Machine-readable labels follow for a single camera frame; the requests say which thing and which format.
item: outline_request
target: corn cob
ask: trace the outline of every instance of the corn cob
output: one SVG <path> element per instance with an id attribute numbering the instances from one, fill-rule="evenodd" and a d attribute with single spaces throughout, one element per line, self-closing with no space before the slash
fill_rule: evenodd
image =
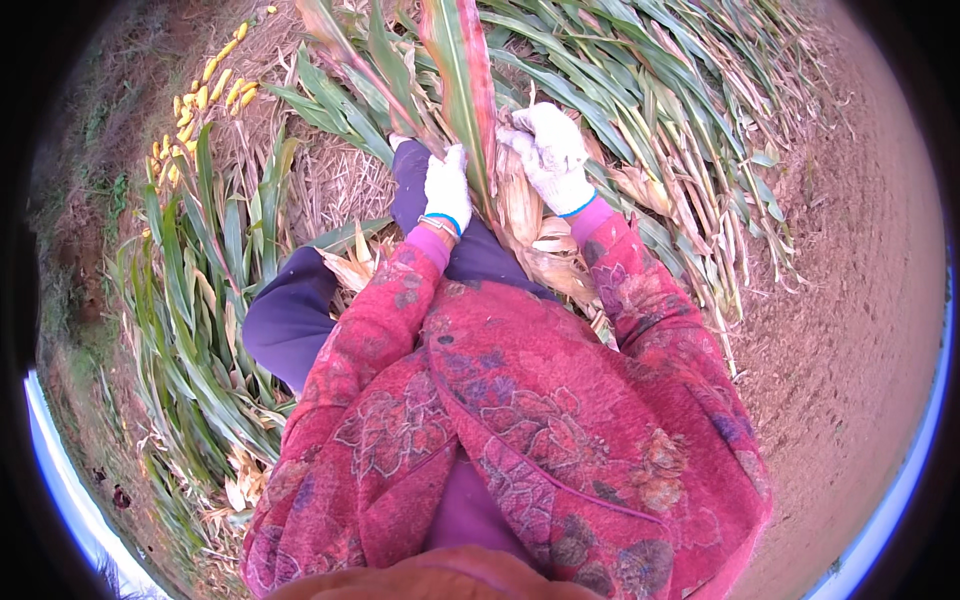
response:
<path id="1" fill-rule="evenodd" d="M 240 99 L 240 106 L 245 107 L 250 103 L 250 100 L 253 99 L 253 96 L 256 95 L 256 88 L 252 87 L 247 90 L 247 93 L 243 95 L 243 98 Z"/>
<path id="2" fill-rule="evenodd" d="M 213 70 L 217 68 L 218 62 L 220 62 L 220 59 L 210 59 L 206 62 L 206 67 L 204 68 L 204 76 L 203 76 L 204 83 L 209 81 L 210 76 L 213 75 Z"/>
<path id="3" fill-rule="evenodd" d="M 220 100 L 220 95 L 224 93 L 224 86 L 227 85 L 227 81 L 230 79 L 230 75 L 233 75 L 233 69 L 227 69 L 220 74 L 220 80 L 217 82 L 216 86 L 213 88 L 213 91 L 210 93 L 210 104 Z"/>
<path id="4" fill-rule="evenodd" d="M 233 87 L 230 89 L 230 93 L 227 94 L 227 108 L 237 99 L 237 96 L 240 95 L 240 87 L 243 85 L 243 78 L 237 78 L 237 81 L 233 83 Z"/>
<path id="5" fill-rule="evenodd" d="M 229 42 L 227 42 L 227 45 L 224 46 L 224 49 L 221 50 L 221 51 L 220 51 L 220 54 L 217 55 L 217 62 L 220 62 L 221 60 L 225 59 L 225 58 L 227 57 L 227 55 L 228 55 L 234 48 L 237 47 L 237 44 L 238 44 L 238 43 L 240 43 L 240 42 L 238 42 L 236 39 L 232 39 L 232 40 L 230 40 Z"/>
<path id="6" fill-rule="evenodd" d="M 197 92 L 197 108 L 200 110 L 206 110 L 206 105 L 209 103 L 209 89 L 206 85 L 200 88 L 200 91 Z"/>
<path id="7" fill-rule="evenodd" d="M 177 139 L 181 142 L 185 142 L 190 139 L 190 135 L 193 134 L 193 128 L 197 125 L 196 121 L 190 121 L 189 125 L 180 130 L 180 133 L 177 133 Z"/>

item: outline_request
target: dirt ground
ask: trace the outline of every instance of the dirt ground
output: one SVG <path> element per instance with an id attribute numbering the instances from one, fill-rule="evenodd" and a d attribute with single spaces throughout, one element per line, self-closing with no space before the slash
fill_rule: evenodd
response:
<path id="1" fill-rule="evenodd" d="M 229 31 L 229 24 L 254 4 L 223 3 L 216 11 L 200 1 L 171 4 L 161 29 L 177 51 L 174 70 L 196 70 L 204 52 L 219 43 L 215 34 L 224 27 Z M 285 11 L 293 3 L 276 4 Z M 835 20 L 834 41 L 839 45 L 830 58 L 829 75 L 835 89 L 852 92 L 844 111 L 856 139 L 842 126 L 813 132 L 784 156 L 785 172 L 769 174 L 796 235 L 795 264 L 812 284 L 801 286 L 797 295 L 787 293 L 773 282 L 766 250 L 754 247 L 752 282 L 742 293 L 746 323 L 733 336 L 742 371 L 736 385 L 761 439 L 777 505 L 734 591 L 737 599 L 799 598 L 862 528 L 896 473 L 923 410 L 942 325 L 943 225 L 923 142 L 880 54 L 844 14 L 832 10 L 829 18 Z M 269 57 L 253 48 L 247 52 L 241 46 L 234 57 L 245 74 L 271 68 L 276 59 L 276 49 Z M 160 66 L 171 69 L 153 64 L 153 71 L 130 72 L 156 73 Z M 106 124 L 107 131 L 139 128 L 136 135 L 117 138 L 109 155 L 97 157 L 108 163 L 111 180 L 119 172 L 140 168 L 139 158 L 118 157 L 145 154 L 158 133 L 147 117 L 152 111 L 169 112 L 168 100 L 177 93 L 170 86 L 182 86 L 172 77 L 152 77 L 152 82 L 132 81 L 133 86 L 144 83 L 144 114 Z M 189 81 L 192 75 L 181 78 Z M 256 126 L 255 114 L 269 122 L 274 110 L 264 100 L 259 113 L 252 111 L 247 127 Z M 341 225 L 348 214 L 368 218 L 385 211 L 390 181 L 377 176 L 352 180 L 349 187 L 341 184 L 339 174 L 369 166 L 361 164 L 362 155 L 343 152 L 336 159 L 317 158 L 319 148 L 336 150 L 343 143 L 331 145 L 329 137 L 302 128 L 294 133 L 303 144 L 291 178 L 295 202 L 287 220 L 297 242 Z M 86 152 L 77 151 L 72 159 L 77 156 L 89 159 Z M 133 183 L 139 183 L 142 178 L 135 173 Z M 70 188 L 65 193 L 69 200 L 70 193 L 79 192 Z M 74 318 L 98 331 L 108 329 L 112 321 L 101 313 L 110 313 L 110 301 L 103 293 L 99 266 L 104 250 L 111 250 L 104 239 L 103 208 L 72 198 L 57 220 L 47 267 L 66 269 L 73 288 L 80 290 Z M 117 219 L 121 241 L 139 223 L 132 214 L 136 195 L 128 198 Z M 814 199 L 812 207 L 806 204 L 809 198 Z M 119 481 L 132 493 L 131 509 L 122 515 L 113 511 L 111 518 L 171 574 L 162 531 L 146 500 L 150 485 L 133 446 L 145 433 L 138 424 L 149 421 L 133 392 L 135 375 L 126 352 L 115 343 L 115 332 L 108 339 L 112 346 L 105 363 L 128 426 L 126 440 L 104 442 L 109 433 L 98 408 L 102 392 L 96 382 L 76 376 L 69 346 L 48 345 L 45 385 L 53 387 L 52 401 L 66 415 L 60 429 L 76 446 L 73 454 L 82 471 L 89 474 L 90 468 L 110 460 L 110 482 Z M 108 506 L 108 487 L 97 494 L 103 506 Z M 192 588 L 184 581 L 177 585 L 194 596 L 218 595 L 212 579 Z"/>
<path id="2" fill-rule="evenodd" d="M 737 389 L 776 508 L 732 598 L 800 598 L 862 529 L 923 412 L 943 326 L 946 251 L 923 141 L 881 54 L 831 7 L 842 128 L 818 132 L 775 188 L 797 231 L 800 294 L 744 292 Z M 804 200 L 812 157 L 812 196 Z M 775 289 L 755 262 L 751 287 Z"/>

